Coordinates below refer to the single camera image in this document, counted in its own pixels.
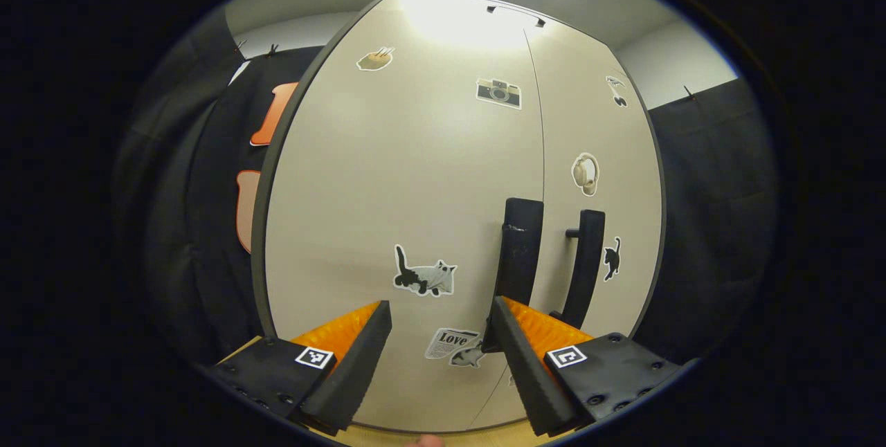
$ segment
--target camera sticker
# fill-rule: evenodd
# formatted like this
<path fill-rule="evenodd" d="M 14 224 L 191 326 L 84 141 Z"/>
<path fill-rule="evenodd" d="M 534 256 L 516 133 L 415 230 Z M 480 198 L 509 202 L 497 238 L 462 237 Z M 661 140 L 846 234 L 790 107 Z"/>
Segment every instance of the camera sticker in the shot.
<path fill-rule="evenodd" d="M 594 196 L 600 182 L 600 164 L 590 153 L 582 153 L 572 163 L 572 181 L 585 196 Z"/>
<path fill-rule="evenodd" d="M 496 103 L 512 109 L 523 109 L 521 104 L 520 88 L 506 81 L 496 78 L 485 80 L 477 79 L 477 99 Z"/>
<path fill-rule="evenodd" d="M 482 344 L 483 340 L 479 340 L 479 342 L 472 347 L 462 347 L 462 349 L 459 349 L 458 352 L 454 353 L 452 358 L 449 359 L 449 365 L 478 368 L 480 366 L 480 359 L 483 358 L 484 355 L 487 355 L 480 349 Z"/>
<path fill-rule="evenodd" d="M 608 267 L 608 273 L 604 277 L 604 283 L 618 274 L 618 264 L 621 264 L 621 238 L 615 237 L 615 247 L 604 248 L 604 264 Z"/>
<path fill-rule="evenodd" d="M 430 293 L 434 298 L 440 295 L 452 295 L 455 292 L 455 269 L 458 265 L 449 265 L 437 260 L 434 265 L 409 267 L 403 246 L 395 245 L 395 259 L 399 274 L 393 278 L 393 286 L 408 289 L 418 296 Z"/>
<path fill-rule="evenodd" d="M 332 352 L 326 352 L 326 350 L 314 349 L 314 347 L 305 347 L 302 350 L 301 354 L 295 358 L 295 362 L 298 364 L 309 365 L 311 367 L 316 367 L 317 369 L 323 369 L 326 367 L 326 364 L 335 355 Z"/>
<path fill-rule="evenodd" d="M 382 47 L 373 53 L 367 53 L 357 62 L 357 68 L 364 72 L 380 71 L 393 62 L 393 47 Z"/>
<path fill-rule="evenodd" d="M 616 77 L 612 75 L 606 76 L 606 82 L 610 85 L 610 89 L 612 90 L 612 100 L 615 101 L 615 104 L 618 104 L 620 107 L 627 107 L 627 101 L 618 94 L 618 91 L 615 90 L 616 87 L 624 87 L 627 89 L 627 86 L 624 85 L 623 81 L 618 80 Z"/>
<path fill-rule="evenodd" d="M 479 338 L 477 331 L 441 327 L 434 333 L 428 349 L 424 350 L 424 358 L 446 358 L 457 349 L 472 345 Z"/>
<path fill-rule="evenodd" d="M 579 362 L 588 359 L 588 357 L 581 353 L 581 350 L 577 349 L 575 345 L 570 345 L 563 349 L 551 350 L 551 352 L 548 352 L 548 356 L 550 356 L 551 360 L 554 361 L 554 364 L 561 369 L 567 365 L 579 364 Z"/>

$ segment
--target cabinet handle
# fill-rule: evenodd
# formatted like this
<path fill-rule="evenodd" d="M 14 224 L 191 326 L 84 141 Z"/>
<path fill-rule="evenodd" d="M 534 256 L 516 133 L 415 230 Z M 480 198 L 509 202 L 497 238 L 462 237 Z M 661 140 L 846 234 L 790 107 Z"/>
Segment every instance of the cabinet handle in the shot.
<path fill-rule="evenodd" d="M 575 253 L 575 265 L 572 267 L 572 281 L 563 313 L 552 311 L 551 317 L 562 320 L 572 327 L 581 329 L 588 314 L 591 296 L 597 283 L 597 272 L 600 270 L 600 255 L 604 247 L 604 229 L 606 214 L 596 210 L 582 210 L 578 229 L 567 229 L 566 237 L 579 240 Z"/>
<path fill-rule="evenodd" d="M 497 295 L 529 304 L 535 270 L 539 265 L 541 221 L 545 205 L 541 201 L 508 198 L 504 205 L 504 223 L 501 224 L 501 250 L 496 275 Z M 480 346 L 482 352 L 501 352 L 499 343 L 490 331 L 491 318 Z"/>
<path fill-rule="evenodd" d="M 532 18 L 536 18 L 536 19 L 538 19 L 538 21 L 535 22 L 535 26 L 538 27 L 538 28 L 544 28 L 544 25 L 545 25 L 545 21 L 544 21 L 544 19 L 538 18 L 538 17 L 535 16 L 535 15 L 531 15 L 531 14 L 529 14 L 528 12 L 520 11 L 519 9 L 504 8 L 504 6 L 487 6 L 487 12 L 496 12 L 496 9 L 498 9 L 498 8 L 502 8 L 502 9 L 510 9 L 510 10 L 512 10 L 512 11 L 521 12 L 521 13 L 524 14 L 524 15 L 532 16 Z"/>

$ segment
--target white wall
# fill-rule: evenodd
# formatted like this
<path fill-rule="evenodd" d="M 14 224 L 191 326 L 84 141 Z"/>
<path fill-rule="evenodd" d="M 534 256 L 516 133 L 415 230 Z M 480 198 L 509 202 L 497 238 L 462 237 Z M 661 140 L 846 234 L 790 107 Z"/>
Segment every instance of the white wall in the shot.
<path fill-rule="evenodd" d="M 298 49 L 300 47 L 326 46 L 326 43 L 345 24 L 354 18 L 356 12 L 330 12 L 326 15 L 305 16 L 303 18 L 288 19 L 278 24 L 259 27 L 234 36 L 234 42 L 246 41 L 240 46 L 240 53 L 244 58 L 252 58 L 259 54 L 268 53 L 272 44 L 279 44 L 278 51 Z M 234 72 L 234 79 L 240 72 L 246 69 L 245 62 Z"/>
<path fill-rule="evenodd" d="M 686 21 L 679 19 L 615 51 L 631 74 L 647 109 L 737 78 L 722 54 Z"/>

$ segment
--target black fabric backdrop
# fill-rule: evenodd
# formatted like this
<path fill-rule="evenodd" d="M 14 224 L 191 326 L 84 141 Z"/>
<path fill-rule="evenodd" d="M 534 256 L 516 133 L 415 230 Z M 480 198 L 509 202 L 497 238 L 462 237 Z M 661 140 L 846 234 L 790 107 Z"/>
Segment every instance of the black fabric backdrop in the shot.
<path fill-rule="evenodd" d="M 747 308 L 778 210 L 775 151 L 741 79 L 649 110 L 667 192 L 655 291 L 634 340 L 678 364 L 706 355 Z"/>
<path fill-rule="evenodd" d="M 320 49 L 323 47 L 306 47 L 250 60 L 221 93 L 193 150 L 187 220 L 197 292 L 206 319 L 218 336 L 215 362 L 256 334 L 263 334 L 253 295 L 250 255 L 240 245 L 235 227 L 237 173 L 262 170 L 267 147 L 254 147 L 249 138 L 262 127 L 274 100 L 272 90 L 300 80 Z"/>
<path fill-rule="evenodd" d="M 242 63 L 224 8 L 213 10 L 143 85 L 111 184 L 123 279 L 174 348 L 200 362 L 218 350 L 192 281 L 184 196 L 200 131 Z"/>

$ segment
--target cabinet door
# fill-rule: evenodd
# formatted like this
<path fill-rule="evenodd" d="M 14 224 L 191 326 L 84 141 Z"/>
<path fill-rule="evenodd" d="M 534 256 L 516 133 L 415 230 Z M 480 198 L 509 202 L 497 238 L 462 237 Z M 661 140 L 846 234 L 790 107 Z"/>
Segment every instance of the cabinet door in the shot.
<path fill-rule="evenodd" d="M 390 300 L 393 328 L 357 423 L 463 430 L 506 366 L 501 354 L 478 367 L 425 358 L 440 328 L 482 334 L 505 201 L 542 197 L 532 60 L 522 28 L 491 4 L 378 3 L 307 88 L 269 178 L 266 287 L 279 337 Z M 382 47 L 395 48 L 390 62 L 358 69 Z M 479 100 L 478 79 L 516 85 L 519 109 Z M 452 295 L 395 287 L 395 245 L 411 268 L 457 265 Z"/>
<path fill-rule="evenodd" d="M 606 214 L 604 250 L 617 248 L 618 258 L 602 252 L 581 330 L 591 336 L 611 331 L 630 336 L 651 295 L 662 240 L 662 186 L 652 128 L 633 85 L 604 44 L 555 21 L 526 28 L 526 35 L 538 80 L 545 153 L 545 217 L 530 305 L 545 313 L 563 311 L 578 241 L 566 238 L 566 229 L 579 227 L 585 208 L 601 210 Z M 572 173 L 582 154 L 592 154 L 598 166 L 596 188 L 588 189 L 592 196 Z M 606 279 L 611 264 L 613 274 Z M 525 416 L 507 378 L 509 371 L 472 428 Z"/>

